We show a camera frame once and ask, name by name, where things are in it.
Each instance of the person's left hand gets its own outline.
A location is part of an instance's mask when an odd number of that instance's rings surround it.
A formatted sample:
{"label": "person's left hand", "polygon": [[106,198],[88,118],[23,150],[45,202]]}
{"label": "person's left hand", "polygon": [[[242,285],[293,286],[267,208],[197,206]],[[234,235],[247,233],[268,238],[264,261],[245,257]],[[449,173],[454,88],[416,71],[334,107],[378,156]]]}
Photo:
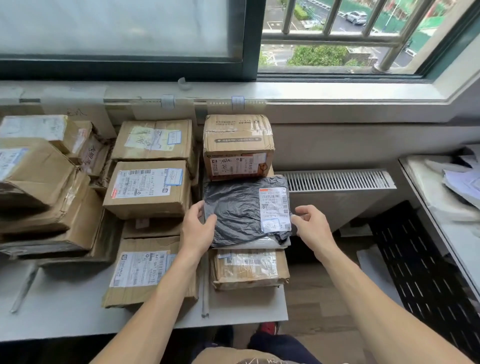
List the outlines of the person's left hand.
{"label": "person's left hand", "polygon": [[182,225],[183,239],[180,251],[193,254],[199,261],[213,241],[216,224],[215,214],[210,215],[205,224],[199,221],[204,204],[202,200],[192,205],[186,212]]}

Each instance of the person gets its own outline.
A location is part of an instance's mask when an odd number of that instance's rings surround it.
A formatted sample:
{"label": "person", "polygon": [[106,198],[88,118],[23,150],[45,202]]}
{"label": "person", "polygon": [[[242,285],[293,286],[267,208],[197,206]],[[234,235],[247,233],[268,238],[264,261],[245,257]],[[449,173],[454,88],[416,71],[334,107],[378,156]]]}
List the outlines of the person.
{"label": "person", "polygon": [[[92,363],[160,363],[188,283],[213,240],[216,216],[209,216],[202,224],[198,218],[203,205],[200,201],[186,213],[182,247],[152,296]],[[473,363],[392,301],[343,254],[324,214],[311,205],[299,206],[295,211],[298,215],[292,215],[291,222],[298,228],[298,235],[325,266],[378,364]],[[275,325],[260,325],[245,350],[221,343],[201,345],[192,363],[319,363],[296,339],[276,333]],[[220,339],[228,336],[224,332]]]}

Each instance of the person's right hand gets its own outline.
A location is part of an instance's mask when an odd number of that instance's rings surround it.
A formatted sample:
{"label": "person's right hand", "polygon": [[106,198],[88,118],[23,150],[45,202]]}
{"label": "person's right hand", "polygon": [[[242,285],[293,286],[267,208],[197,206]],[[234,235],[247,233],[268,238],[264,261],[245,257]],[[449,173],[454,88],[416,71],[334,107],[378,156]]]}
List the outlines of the person's right hand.
{"label": "person's right hand", "polygon": [[292,215],[290,220],[297,227],[297,234],[313,250],[317,259],[322,261],[326,255],[338,250],[323,213],[313,205],[298,206],[295,212],[300,216]]}

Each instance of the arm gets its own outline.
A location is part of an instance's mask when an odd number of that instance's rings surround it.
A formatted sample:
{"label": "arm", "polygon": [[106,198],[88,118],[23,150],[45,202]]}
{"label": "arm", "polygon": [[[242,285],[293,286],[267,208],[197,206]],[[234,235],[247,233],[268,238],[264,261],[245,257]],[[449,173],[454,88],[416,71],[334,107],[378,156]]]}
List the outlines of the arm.
{"label": "arm", "polygon": [[183,297],[200,258],[212,243],[216,215],[198,220],[203,201],[185,214],[182,245],[152,296],[92,361],[94,364],[158,364],[162,359]]}
{"label": "arm", "polygon": [[383,293],[337,247],[325,215],[299,206],[298,235],[325,266],[379,364],[472,364],[457,348]]}

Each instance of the frosted glass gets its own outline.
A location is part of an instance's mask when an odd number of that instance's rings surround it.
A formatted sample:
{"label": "frosted glass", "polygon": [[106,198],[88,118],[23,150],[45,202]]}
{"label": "frosted glass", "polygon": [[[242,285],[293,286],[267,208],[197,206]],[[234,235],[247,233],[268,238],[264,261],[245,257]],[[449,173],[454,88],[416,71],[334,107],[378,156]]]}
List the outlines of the frosted glass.
{"label": "frosted glass", "polygon": [[244,18],[245,0],[0,0],[0,54],[236,59]]}

